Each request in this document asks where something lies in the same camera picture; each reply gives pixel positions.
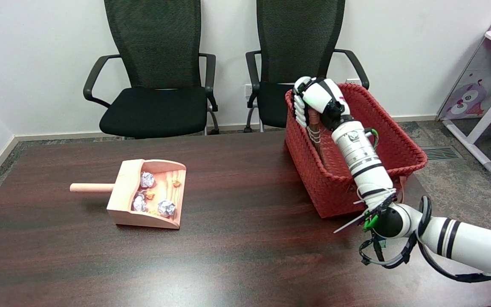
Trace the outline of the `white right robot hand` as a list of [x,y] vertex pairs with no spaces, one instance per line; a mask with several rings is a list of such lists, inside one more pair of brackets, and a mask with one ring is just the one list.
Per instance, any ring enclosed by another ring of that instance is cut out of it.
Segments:
[[292,94],[294,118],[302,127],[311,122],[309,110],[317,111],[321,123],[330,131],[354,120],[342,91],[330,78],[303,76],[295,82]]

